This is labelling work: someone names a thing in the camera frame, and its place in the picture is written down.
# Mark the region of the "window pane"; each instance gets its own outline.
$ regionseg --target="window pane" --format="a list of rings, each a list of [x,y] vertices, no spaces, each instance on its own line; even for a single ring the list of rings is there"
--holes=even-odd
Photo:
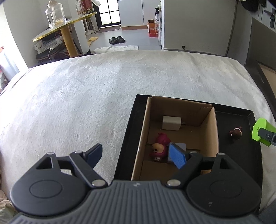
[[[101,5],[99,6],[100,13],[109,12],[107,0],[101,0]]]
[[[100,14],[101,15],[101,20],[102,20],[102,24],[109,24],[111,23],[110,21],[110,16],[109,16],[109,12],[107,13],[103,13],[103,14]]]
[[[108,0],[108,6],[110,12],[119,10],[117,0]]]
[[[120,22],[119,11],[110,12],[110,16],[111,16],[111,22],[112,23],[118,23],[118,22]]]

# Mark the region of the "green object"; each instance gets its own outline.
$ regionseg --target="green object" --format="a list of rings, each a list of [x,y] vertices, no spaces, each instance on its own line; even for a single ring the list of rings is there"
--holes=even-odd
[[[252,130],[252,138],[254,140],[256,140],[257,142],[261,142],[263,143],[264,145],[266,146],[270,146],[271,143],[263,138],[261,138],[259,135],[258,135],[258,131],[260,128],[263,128],[263,129],[266,129],[268,131],[271,131],[271,132],[276,132],[276,128],[274,126],[272,126],[269,122],[266,121],[266,119],[264,118],[259,118],[257,120],[257,122],[254,124],[253,126],[253,130]]]

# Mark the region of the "red plush toy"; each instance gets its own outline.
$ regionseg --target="red plush toy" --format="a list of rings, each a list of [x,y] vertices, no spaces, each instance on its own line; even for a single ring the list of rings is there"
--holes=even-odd
[[[168,144],[170,142],[171,140],[165,133],[158,133],[158,137],[152,145],[153,152],[150,153],[150,156],[153,157],[155,161],[160,161],[162,158],[166,157],[168,155]]]

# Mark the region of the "toy figurine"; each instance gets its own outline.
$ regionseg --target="toy figurine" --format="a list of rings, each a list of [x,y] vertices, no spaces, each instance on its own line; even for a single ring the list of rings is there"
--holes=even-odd
[[[160,161],[168,155],[168,144],[171,140],[165,133],[158,133],[158,137],[155,143],[152,144],[153,152],[150,153],[150,157],[153,157],[155,161]]]
[[[239,139],[242,136],[242,127],[237,127],[229,132],[233,139]]]

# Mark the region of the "glass door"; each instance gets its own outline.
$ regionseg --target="glass door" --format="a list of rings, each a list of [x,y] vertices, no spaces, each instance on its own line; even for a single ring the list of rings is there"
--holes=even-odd
[[[120,15],[117,0],[100,0],[101,5],[94,7],[98,27],[120,25]]]

